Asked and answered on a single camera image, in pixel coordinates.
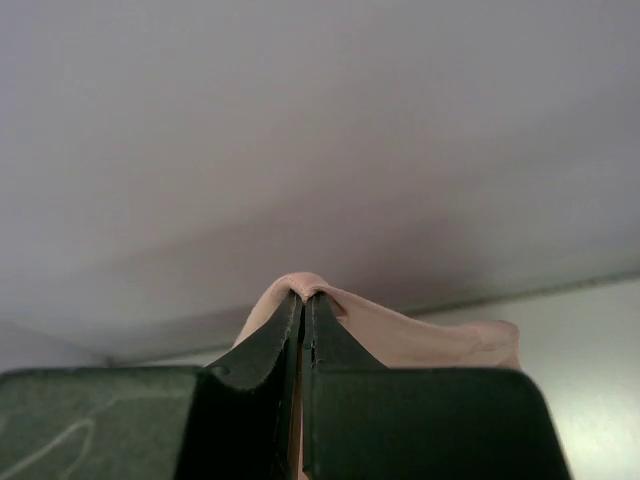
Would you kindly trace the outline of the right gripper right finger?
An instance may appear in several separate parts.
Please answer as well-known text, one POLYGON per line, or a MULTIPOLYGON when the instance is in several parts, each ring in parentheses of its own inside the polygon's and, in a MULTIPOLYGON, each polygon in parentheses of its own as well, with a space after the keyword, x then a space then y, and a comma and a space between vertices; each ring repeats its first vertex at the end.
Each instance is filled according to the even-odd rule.
POLYGON ((566 479, 547 404, 494 367, 390 369, 325 295, 305 310, 302 468, 311 479, 566 479))

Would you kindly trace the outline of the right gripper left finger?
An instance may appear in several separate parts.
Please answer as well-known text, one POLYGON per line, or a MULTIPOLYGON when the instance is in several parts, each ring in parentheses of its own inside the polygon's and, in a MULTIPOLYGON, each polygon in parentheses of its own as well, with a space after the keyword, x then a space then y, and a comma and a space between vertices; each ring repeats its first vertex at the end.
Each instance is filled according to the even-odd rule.
POLYGON ((288 479, 302 300, 205 366, 1 377, 5 479, 288 479))

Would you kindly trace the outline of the pink printed t shirt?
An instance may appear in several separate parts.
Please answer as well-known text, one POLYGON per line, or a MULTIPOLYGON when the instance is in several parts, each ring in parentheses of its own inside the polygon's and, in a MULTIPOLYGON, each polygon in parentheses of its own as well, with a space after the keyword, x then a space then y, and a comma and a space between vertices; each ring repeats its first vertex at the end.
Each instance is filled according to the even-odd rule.
POLYGON ((386 367, 520 368, 519 330, 508 322, 435 326, 332 287, 312 273, 276 280, 253 307, 235 343, 266 324, 291 291, 304 302, 317 293, 328 295, 339 323, 386 367))

